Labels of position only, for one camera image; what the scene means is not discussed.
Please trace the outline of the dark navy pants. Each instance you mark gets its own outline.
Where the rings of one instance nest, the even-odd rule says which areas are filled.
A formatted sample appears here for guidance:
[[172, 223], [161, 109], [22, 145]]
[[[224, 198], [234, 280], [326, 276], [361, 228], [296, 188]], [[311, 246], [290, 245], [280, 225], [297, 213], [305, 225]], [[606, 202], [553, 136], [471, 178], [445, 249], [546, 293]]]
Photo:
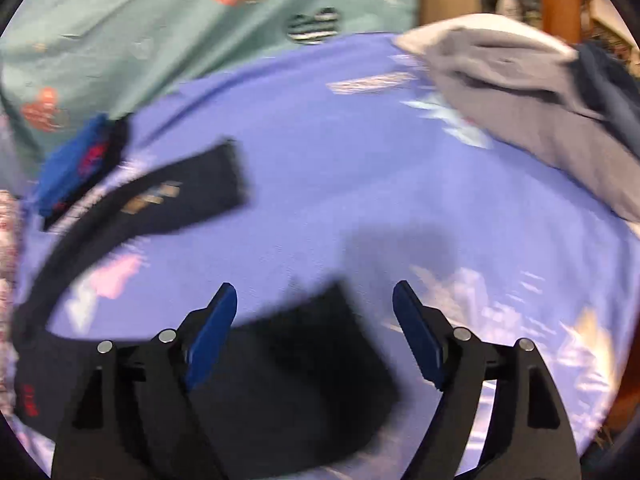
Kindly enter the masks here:
[[[25, 422], [51, 429], [56, 446], [70, 397], [104, 341], [49, 332], [50, 315], [73, 281], [134, 238], [172, 234], [240, 208], [245, 188], [235, 144], [224, 141], [116, 188], [70, 228], [12, 318], [18, 397], [40, 404], [36, 412], [21, 408]], [[186, 315], [203, 309], [222, 284], [207, 285], [200, 300], [180, 296], [178, 305]], [[259, 479], [361, 450], [399, 396], [343, 285], [331, 282], [258, 320], [232, 321], [212, 374], [190, 400], [224, 479]]]

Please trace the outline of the floral rolled blanket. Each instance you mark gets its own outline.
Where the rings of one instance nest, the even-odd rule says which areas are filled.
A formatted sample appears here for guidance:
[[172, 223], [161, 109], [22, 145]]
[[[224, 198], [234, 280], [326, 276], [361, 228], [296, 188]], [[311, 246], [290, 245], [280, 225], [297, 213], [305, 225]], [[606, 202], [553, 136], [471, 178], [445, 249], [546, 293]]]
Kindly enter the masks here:
[[13, 412], [14, 390], [9, 378], [14, 349], [10, 341], [14, 284], [20, 254], [20, 204], [7, 190], [1, 191], [1, 413]]

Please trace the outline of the blue folded pants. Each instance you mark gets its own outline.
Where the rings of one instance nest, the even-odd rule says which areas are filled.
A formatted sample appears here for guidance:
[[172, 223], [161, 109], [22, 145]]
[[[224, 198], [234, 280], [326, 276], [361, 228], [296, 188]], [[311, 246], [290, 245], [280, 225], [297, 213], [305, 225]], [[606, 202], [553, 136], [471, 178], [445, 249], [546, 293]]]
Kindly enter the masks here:
[[107, 114], [89, 119], [76, 136], [58, 148], [44, 162], [38, 177], [35, 200], [41, 217], [85, 183], [102, 164], [110, 144]]

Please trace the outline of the black folded pants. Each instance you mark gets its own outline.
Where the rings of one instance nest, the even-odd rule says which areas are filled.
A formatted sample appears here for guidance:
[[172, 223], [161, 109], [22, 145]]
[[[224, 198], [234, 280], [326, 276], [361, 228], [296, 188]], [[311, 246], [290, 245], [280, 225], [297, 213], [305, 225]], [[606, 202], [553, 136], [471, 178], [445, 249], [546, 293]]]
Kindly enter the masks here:
[[119, 163], [122, 161], [122, 150], [125, 148], [129, 140], [128, 120], [128, 115], [125, 115], [124, 117], [116, 120], [111, 120], [110, 118], [108, 118], [108, 121], [110, 122], [110, 128], [108, 129], [108, 133], [110, 134], [108, 140], [110, 140], [110, 144], [108, 144], [108, 148], [102, 159], [102, 164], [99, 166], [99, 169], [96, 170], [96, 172], [85, 183], [83, 183], [72, 194], [67, 196], [63, 203], [58, 204], [58, 206], [55, 208], [55, 211], [53, 211], [50, 216], [40, 216], [42, 219], [42, 229], [44, 232], [47, 232], [47, 230], [50, 229], [50, 227], [53, 226], [56, 222], [58, 222], [58, 220], [60, 220], [64, 216], [64, 214], [67, 214], [70, 211], [70, 208], [72, 208], [78, 202], [78, 200], [81, 200], [89, 191], [91, 191], [96, 185], [98, 185], [114, 168], [119, 165]]

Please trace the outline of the purple printed bedsheet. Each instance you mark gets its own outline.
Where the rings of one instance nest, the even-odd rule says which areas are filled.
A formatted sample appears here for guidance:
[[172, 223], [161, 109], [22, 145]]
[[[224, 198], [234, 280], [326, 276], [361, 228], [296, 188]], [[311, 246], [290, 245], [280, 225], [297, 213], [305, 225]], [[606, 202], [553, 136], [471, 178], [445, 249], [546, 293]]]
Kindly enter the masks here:
[[404, 280], [480, 338], [531, 339], [588, 446], [637, 322], [638, 238], [566, 174], [467, 124], [387, 35], [283, 53], [139, 110], [119, 165], [47, 232], [26, 205], [18, 298], [102, 197], [224, 141], [245, 203], [116, 247], [64, 292], [50, 333], [146, 339], [186, 316], [180, 296], [218, 281], [238, 292], [239, 326], [339, 282], [399, 400], [361, 450], [259, 479], [396, 479], [439, 400], [393, 312]]

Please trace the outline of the dark navy garment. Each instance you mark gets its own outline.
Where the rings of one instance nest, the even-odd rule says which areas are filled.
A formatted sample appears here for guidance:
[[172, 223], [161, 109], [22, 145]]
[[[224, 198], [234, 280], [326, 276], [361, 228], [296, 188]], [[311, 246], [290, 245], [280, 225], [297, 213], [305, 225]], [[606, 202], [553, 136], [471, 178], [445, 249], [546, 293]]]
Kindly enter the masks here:
[[639, 157], [639, 85], [623, 63], [594, 42], [576, 47], [574, 84], [586, 107], [596, 112], [608, 132]]

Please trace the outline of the grey garment pile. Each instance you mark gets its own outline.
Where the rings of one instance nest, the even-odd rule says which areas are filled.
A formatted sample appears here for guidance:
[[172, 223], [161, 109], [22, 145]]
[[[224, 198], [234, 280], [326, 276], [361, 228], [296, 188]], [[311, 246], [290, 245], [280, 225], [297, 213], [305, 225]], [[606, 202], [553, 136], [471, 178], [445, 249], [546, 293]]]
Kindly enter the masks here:
[[463, 116], [562, 170], [630, 223], [639, 220], [639, 159], [579, 94], [575, 49], [502, 15], [475, 13], [409, 30], [414, 55]]

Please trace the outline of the green heart print pillow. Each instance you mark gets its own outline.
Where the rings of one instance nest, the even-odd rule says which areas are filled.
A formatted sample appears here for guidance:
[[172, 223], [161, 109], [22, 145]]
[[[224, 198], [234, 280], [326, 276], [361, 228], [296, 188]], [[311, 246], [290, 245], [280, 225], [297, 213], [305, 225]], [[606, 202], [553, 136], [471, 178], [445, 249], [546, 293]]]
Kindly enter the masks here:
[[91, 117], [341, 34], [402, 32], [419, 0], [23, 0], [1, 35], [8, 151], [25, 174]]

